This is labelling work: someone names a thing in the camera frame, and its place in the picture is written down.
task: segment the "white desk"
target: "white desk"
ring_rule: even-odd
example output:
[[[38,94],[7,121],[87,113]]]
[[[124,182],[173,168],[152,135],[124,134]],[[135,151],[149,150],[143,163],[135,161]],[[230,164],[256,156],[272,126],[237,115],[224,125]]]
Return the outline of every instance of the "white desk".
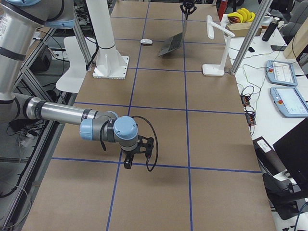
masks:
[[[227,17],[224,16],[222,20],[222,26],[228,23]],[[255,69],[245,64],[248,64],[253,67],[265,67],[267,60],[272,59],[276,61],[285,61],[293,63],[295,59],[285,59],[282,51],[274,51],[272,52],[270,45],[285,45],[285,42],[280,35],[279,31],[276,30],[270,39],[267,42],[261,40],[263,33],[260,36],[255,36],[250,47],[254,48],[255,52],[247,52],[244,60],[242,61],[240,68],[238,69],[235,77],[238,84],[243,85],[243,87],[251,85],[247,82],[247,79],[244,74],[244,70],[246,72],[246,76],[249,82],[256,84],[257,86],[262,86],[261,94],[258,99],[258,94],[254,94],[251,97],[250,103],[253,108],[257,109],[256,111],[256,125],[255,131],[252,135],[252,139],[256,139],[260,136],[263,136],[270,145],[273,145],[278,139],[280,139],[283,135],[285,135],[288,131],[294,128],[299,122],[303,119],[297,118],[284,118],[281,113],[278,111],[276,105],[274,104],[271,96],[270,96],[270,88],[273,86],[278,86],[275,84],[271,84],[266,78],[266,70],[265,68]],[[237,50],[240,49],[243,38],[233,38],[231,40],[229,56],[231,58],[231,62],[234,62],[234,59],[238,53]],[[293,63],[295,74],[303,75],[303,71],[298,65],[298,63]],[[297,77],[298,86],[300,93],[304,97],[305,100],[308,100],[308,79],[306,76]],[[239,87],[239,92],[242,92],[242,86]],[[249,88],[245,91],[245,93],[251,93],[252,88]],[[273,212],[273,216],[275,219],[276,228],[278,231],[283,230],[284,228],[290,228],[291,225],[295,224],[296,217],[293,217],[288,220],[282,220],[278,213]],[[297,230],[307,230],[308,227],[308,213],[304,213],[300,216]]]

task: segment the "white chair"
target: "white chair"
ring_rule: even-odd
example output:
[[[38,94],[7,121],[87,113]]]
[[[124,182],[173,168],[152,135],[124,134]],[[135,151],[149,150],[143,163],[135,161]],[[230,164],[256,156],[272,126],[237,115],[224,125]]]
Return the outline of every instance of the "white chair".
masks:
[[[86,39],[90,54],[93,55],[96,45]],[[86,62],[82,55],[75,36],[64,38],[64,46],[70,62],[70,67],[56,83],[56,88],[60,91],[78,93],[87,73]]]

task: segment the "lamp base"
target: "lamp base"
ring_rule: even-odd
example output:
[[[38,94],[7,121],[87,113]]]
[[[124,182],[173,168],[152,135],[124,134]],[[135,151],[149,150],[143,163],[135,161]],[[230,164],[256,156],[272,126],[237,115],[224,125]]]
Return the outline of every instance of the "lamp base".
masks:
[[[202,72],[205,76],[223,76],[225,71],[220,70],[219,67],[218,64],[203,64]]]

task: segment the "gray chair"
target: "gray chair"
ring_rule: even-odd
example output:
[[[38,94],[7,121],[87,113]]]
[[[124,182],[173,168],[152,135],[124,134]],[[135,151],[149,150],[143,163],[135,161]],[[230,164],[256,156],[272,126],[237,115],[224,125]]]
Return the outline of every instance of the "gray chair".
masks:
[[[290,21],[288,22],[287,25],[283,27],[282,35],[287,37],[288,36],[294,37],[294,35],[297,33],[297,31],[302,26],[307,17],[308,17],[308,0],[305,0],[297,5]]]

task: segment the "white desk lamp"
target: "white desk lamp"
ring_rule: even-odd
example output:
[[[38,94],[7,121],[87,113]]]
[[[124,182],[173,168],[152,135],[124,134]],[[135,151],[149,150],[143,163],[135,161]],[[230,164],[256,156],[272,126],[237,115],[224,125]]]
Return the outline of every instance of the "white desk lamp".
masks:
[[[206,25],[207,25],[207,36],[210,39],[214,39],[214,29],[213,27],[216,27],[217,29],[221,30],[222,32],[225,32],[228,35],[226,47],[223,52],[221,62],[220,64],[203,64],[202,65],[202,72],[206,76],[223,76],[225,74],[224,68],[227,60],[228,50],[230,46],[231,38],[233,38],[235,35],[230,32],[229,30],[223,28],[222,26],[218,25],[217,23],[213,22],[212,16],[208,15],[206,17]]]

